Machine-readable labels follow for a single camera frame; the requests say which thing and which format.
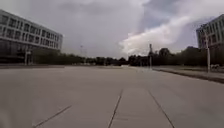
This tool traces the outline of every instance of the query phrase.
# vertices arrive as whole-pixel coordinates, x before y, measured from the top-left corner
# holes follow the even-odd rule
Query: tree line
[[[211,64],[224,64],[224,52],[221,48],[211,48]],[[152,57],[152,65],[186,65],[186,66],[206,66],[207,50],[198,49],[192,46],[187,47],[179,53],[171,53],[168,48],[149,53]],[[148,66],[148,56],[131,55],[128,63],[131,66]]]
[[[211,48],[211,64],[224,65],[224,51],[222,48]],[[131,55],[126,61],[125,58],[115,59],[110,57],[85,58],[74,54],[48,53],[39,55],[36,62],[39,64],[57,65],[131,65],[149,66],[149,56],[152,57],[152,65],[186,65],[186,66],[206,66],[207,50],[198,49],[192,46],[187,47],[179,53],[171,53],[168,48],[161,48],[159,51],[151,52],[146,56]]]
[[[127,64],[125,58],[114,59],[111,57],[81,57],[74,54],[66,53],[48,53],[42,54],[36,57],[36,62],[39,64],[50,64],[50,65],[114,65],[120,66]]]

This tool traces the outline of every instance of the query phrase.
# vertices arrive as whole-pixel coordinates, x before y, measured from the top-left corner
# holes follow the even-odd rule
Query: street lamp
[[[210,49],[209,49],[209,46],[208,46],[208,35],[207,35],[207,31],[206,29],[204,28],[204,35],[205,35],[205,43],[206,43],[206,49],[207,49],[207,69],[208,69],[208,73],[210,72],[210,68],[211,68],[211,55],[210,55]]]
[[[149,44],[149,68],[152,69],[152,44]]]

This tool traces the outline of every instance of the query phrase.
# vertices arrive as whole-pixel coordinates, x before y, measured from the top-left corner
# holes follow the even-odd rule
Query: ground
[[[223,128],[223,97],[223,84],[143,68],[1,69],[0,124]]]

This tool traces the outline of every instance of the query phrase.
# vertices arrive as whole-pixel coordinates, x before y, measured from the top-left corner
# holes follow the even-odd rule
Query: sky
[[[62,33],[62,52],[119,58],[147,55],[149,44],[197,47],[196,28],[224,14],[224,0],[1,0],[0,8]]]

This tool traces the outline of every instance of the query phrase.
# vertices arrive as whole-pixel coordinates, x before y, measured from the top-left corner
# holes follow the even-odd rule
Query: building
[[[211,48],[223,47],[224,45],[224,14],[218,18],[202,25],[196,30],[198,47],[206,48],[206,37],[208,46]]]
[[[29,61],[47,52],[60,52],[63,36],[0,9],[0,63]]]

